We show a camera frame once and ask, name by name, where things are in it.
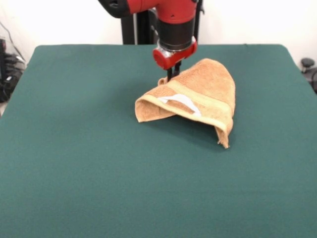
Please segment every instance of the black cable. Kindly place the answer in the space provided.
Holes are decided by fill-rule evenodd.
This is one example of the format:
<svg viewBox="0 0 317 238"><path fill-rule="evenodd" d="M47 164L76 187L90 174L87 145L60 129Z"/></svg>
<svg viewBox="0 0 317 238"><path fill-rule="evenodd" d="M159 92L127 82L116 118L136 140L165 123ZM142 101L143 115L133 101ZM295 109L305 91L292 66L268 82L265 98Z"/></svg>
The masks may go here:
<svg viewBox="0 0 317 238"><path fill-rule="evenodd" d="M25 61L25 59L24 59L24 57L22 56L21 52L18 50L18 48L17 48L17 47L14 45L14 43L13 43L13 40L12 40L10 31L2 24L1 21L0 21L0 25L1 25L1 26L3 27L3 29L8 33L9 39L10 39L10 41L11 41L11 43L12 43L12 45L13 45L15 51L16 51L16 52L20 55L20 57Z"/></svg>

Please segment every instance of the towel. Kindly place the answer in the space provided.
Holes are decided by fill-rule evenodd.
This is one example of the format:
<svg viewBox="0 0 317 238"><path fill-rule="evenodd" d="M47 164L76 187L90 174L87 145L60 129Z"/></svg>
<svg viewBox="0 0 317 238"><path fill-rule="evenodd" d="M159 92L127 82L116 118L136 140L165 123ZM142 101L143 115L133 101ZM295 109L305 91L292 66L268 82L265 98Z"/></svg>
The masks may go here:
<svg viewBox="0 0 317 238"><path fill-rule="evenodd" d="M224 148L229 148L234 112L234 80L224 65L211 59L202 59L169 82L161 78L135 102L138 122L179 115L206 123L215 127Z"/></svg>

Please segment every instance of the black knob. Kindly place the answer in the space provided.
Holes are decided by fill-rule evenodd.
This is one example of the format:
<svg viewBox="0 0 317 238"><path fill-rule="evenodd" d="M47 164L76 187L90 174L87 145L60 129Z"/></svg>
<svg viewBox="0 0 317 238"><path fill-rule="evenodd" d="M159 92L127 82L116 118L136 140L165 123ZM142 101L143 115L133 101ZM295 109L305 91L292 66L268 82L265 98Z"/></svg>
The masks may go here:
<svg viewBox="0 0 317 238"><path fill-rule="evenodd" d="M315 61L313 59L310 58L303 58L301 60L302 66L305 68L310 68L315 64Z"/></svg>

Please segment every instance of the green table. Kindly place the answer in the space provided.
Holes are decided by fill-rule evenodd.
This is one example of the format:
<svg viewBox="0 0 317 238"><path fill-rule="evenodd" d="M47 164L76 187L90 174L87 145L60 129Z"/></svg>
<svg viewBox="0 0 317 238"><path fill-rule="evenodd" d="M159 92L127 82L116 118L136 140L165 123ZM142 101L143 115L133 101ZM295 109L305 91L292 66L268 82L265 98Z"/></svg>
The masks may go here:
<svg viewBox="0 0 317 238"><path fill-rule="evenodd" d="M236 82L230 149L139 124L153 46L41 46L0 120L1 238L316 238L317 98L280 45L200 46Z"/></svg>

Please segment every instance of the red robot arm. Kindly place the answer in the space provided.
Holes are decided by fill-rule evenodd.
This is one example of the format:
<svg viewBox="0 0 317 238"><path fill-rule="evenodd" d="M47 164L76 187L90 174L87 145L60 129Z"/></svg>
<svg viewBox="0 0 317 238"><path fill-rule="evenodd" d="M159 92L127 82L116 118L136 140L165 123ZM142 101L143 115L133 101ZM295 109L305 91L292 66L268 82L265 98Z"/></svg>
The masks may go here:
<svg viewBox="0 0 317 238"><path fill-rule="evenodd" d="M98 0L116 18L122 18L153 7L158 15L158 47L153 55L156 63L168 70L168 77L178 74L180 62L195 53L194 35L198 0ZM170 70L175 66L175 74Z"/></svg>

